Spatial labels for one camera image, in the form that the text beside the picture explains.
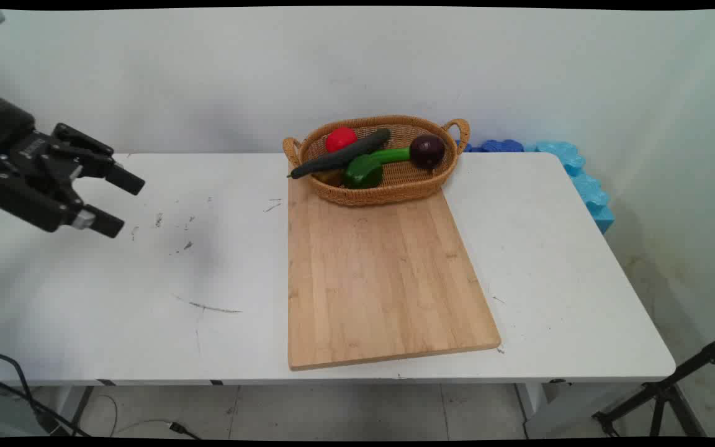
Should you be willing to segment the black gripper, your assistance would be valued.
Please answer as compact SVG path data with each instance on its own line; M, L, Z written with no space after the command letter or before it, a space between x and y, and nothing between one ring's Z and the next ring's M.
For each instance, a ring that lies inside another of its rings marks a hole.
M29 186L40 182L40 190ZM114 149L57 124L51 135L37 130L34 116L0 97L0 209L53 233L60 227L115 238L125 221L82 200L74 182L102 179L136 196L145 186L114 158Z

